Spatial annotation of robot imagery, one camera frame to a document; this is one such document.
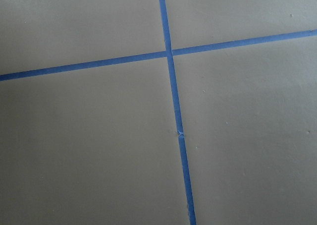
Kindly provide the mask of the long blue tape strip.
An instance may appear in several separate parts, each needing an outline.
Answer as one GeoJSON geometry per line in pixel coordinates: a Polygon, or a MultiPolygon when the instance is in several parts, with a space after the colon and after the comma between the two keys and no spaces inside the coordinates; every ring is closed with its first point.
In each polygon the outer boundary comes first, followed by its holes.
{"type": "Polygon", "coordinates": [[[170,37],[166,1],[159,0],[159,5],[160,5],[162,29],[163,29],[163,36],[164,36],[164,43],[165,43],[165,52],[166,52],[166,58],[167,58],[167,64],[168,64],[170,87],[171,87],[173,107],[174,107],[176,130],[178,135],[181,165],[182,165],[182,171],[183,171],[187,210],[188,210],[190,224],[195,225],[197,221],[196,221],[195,206],[194,206],[194,199],[193,199],[193,193],[192,193],[192,184],[191,184],[191,178],[190,178],[188,156],[187,156],[187,150],[186,150],[185,134],[184,134],[183,122],[182,122],[181,107],[180,107],[178,87],[177,87],[174,58],[173,58],[172,48],[171,48],[171,37],[170,37]]]}

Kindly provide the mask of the crossing blue tape strip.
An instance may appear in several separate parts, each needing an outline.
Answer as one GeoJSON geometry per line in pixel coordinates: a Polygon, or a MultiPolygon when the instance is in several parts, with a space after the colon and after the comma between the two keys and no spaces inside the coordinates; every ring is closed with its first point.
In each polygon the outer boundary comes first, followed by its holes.
{"type": "MultiPolygon", "coordinates": [[[[314,29],[314,30],[307,30],[307,31],[299,31],[299,32],[292,32],[292,33],[285,33],[285,34],[278,34],[278,35],[255,37],[255,38],[249,38],[249,39],[243,39],[243,40],[235,40],[235,41],[229,41],[229,42],[221,42],[221,43],[214,43],[214,44],[208,44],[208,45],[173,49],[171,51],[171,54],[173,56],[188,55],[193,53],[215,51],[215,50],[226,49],[226,48],[235,48],[235,47],[256,45],[256,44],[262,44],[262,43],[268,43],[268,42],[312,37],[316,35],[317,35],[317,31],[316,29],[314,29]]],[[[167,53],[165,51],[133,55],[133,56],[123,56],[123,57],[103,59],[103,60],[97,60],[97,61],[91,61],[91,62],[83,62],[83,63],[76,63],[76,64],[70,64],[70,65],[62,65],[62,66],[2,74],[0,76],[0,80],[8,81],[8,80],[15,80],[20,78],[56,74],[61,72],[83,70],[83,69],[89,69],[89,68],[96,68],[96,67],[136,62],[136,61],[144,61],[144,60],[157,59],[157,58],[163,58],[163,57],[167,57],[167,53]]]]}

